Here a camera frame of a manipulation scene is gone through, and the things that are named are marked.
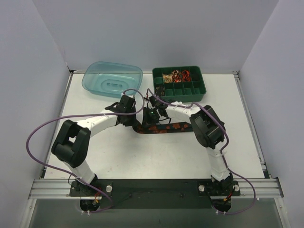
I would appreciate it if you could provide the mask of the black orange floral necktie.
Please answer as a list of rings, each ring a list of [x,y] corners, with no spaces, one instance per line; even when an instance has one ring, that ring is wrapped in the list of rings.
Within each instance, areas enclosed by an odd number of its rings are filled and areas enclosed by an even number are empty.
[[[154,124],[149,126],[142,126],[137,122],[136,126],[132,127],[136,133],[139,134],[162,134],[162,133],[185,133],[193,132],[191,124],[187,122]]]

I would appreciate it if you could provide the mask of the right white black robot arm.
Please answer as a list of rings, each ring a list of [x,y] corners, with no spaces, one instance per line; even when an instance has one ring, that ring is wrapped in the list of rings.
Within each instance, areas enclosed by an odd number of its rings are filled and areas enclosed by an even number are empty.
[[[234,185],[233,174],[223,152],[229,144],[229,138],[224,122],[219,119],[211,106],[202,107],[196,102],[185,105],[179,101],[163,101],[156,95],[145,100],[148,106],[154,108],[155,113],[191,125],[198,143],[207,150],[213,188],[227,190]]]

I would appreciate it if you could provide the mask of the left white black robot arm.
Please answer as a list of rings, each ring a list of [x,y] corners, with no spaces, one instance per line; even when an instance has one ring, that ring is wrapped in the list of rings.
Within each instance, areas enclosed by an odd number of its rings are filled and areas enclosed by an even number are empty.
[[[123,95],[119,102],[106,107],[99,116],[76,122],[66,120],[61,125],[51,152],[79,179],[94,185],[97,175],[86,162],[91,137],[119,124],[135,125],[135,112],[135,98]]]

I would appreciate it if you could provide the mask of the dark rolled tie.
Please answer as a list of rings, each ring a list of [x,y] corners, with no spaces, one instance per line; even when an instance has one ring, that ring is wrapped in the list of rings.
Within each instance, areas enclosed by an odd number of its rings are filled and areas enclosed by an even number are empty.
[[[155,87],[155,94],[158,97],[165,96],[165,89],[164,89],[164,87],[163,86],[157,86],[157,87]]]

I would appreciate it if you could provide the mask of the teal transparent plastic tub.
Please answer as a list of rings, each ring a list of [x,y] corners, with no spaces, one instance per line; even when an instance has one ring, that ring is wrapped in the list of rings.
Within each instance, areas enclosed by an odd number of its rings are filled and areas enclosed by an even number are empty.
[[[139,67],[111,63],[95,62],[86,70],[82,87],[94,95],[120,98],[126,95],[136,95],[143,79]]]

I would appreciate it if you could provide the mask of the beige patterned rolled tie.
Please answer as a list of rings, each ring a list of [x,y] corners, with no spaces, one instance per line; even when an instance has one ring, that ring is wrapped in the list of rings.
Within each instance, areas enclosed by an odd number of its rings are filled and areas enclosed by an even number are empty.
[[[163,82],[164,83],[172,83],[172,74],[162,74]]]

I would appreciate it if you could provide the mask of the green compartment organizer tray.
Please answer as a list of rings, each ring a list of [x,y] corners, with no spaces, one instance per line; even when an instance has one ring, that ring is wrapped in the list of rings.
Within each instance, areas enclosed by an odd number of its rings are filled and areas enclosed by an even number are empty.
[[[180,83],[164,83],[162,74],[171,74],[173,70],[190,71],[191,81]],[[165,96],[160,97],[162,100],[181,101],[183,103],[199,102],[207,93],[206,86],[203,80],[201,69],[198,66],[172,66],[172,67],[157,67],[152,70],[154,92],[155,87],[163,86]]]

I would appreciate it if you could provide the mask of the red black rolled tie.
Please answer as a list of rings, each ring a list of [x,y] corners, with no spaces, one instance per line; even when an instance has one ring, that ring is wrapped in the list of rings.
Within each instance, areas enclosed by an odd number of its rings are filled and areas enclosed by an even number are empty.
[[[172,74],[172,81],[174,83],[182,82],[182,76],[181,76],[181,72],[179,70],[173,70],[171,74]]]

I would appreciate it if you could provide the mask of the orange red rolled tie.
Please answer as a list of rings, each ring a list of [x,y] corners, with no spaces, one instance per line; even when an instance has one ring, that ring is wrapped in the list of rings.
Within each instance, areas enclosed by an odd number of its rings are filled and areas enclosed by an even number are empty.
[[[188,70],[183,70],[181,72],[181,75],[182,75],[182,81],[183,82],[190,82],[191,81],[191,74],[190,74],[190,71]]]

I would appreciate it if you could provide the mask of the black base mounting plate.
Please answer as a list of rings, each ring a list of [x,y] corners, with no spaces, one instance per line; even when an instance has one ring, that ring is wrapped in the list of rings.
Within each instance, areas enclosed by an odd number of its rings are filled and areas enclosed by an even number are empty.
[[[95,181],[95,187],[102,179]],[[224,198],[212,198],[211,196],[196,196],[188,194],[186,196],[176,193],[134,193],[131,195],[114,195],[107,194],[103,196],[97,191],[97,195],[93,199],[80,199],[80,207],[82,210],[105,209],[208,209],[212,206],[218,206],[220,209],[231,208],[230,193]]]

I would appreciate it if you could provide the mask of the aluminium extrusion rail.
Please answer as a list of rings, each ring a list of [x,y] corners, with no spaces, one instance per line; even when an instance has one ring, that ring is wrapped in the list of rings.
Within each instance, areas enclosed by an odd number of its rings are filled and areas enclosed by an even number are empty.
[[[114,195],[131,195],[134,193],[176,193],[186,196],[211,196],[224,198],[230,193],[234,197],[244,198],[282,198],[284,196],[278,179],[236,179],[224,190],[214,186],[210,179],[107,179],[97,184],[110,197]],[[64,199],[69,197],[93,199],[97,191],[77,184],[73,180],[41,179],[33,182],[30,199]]]

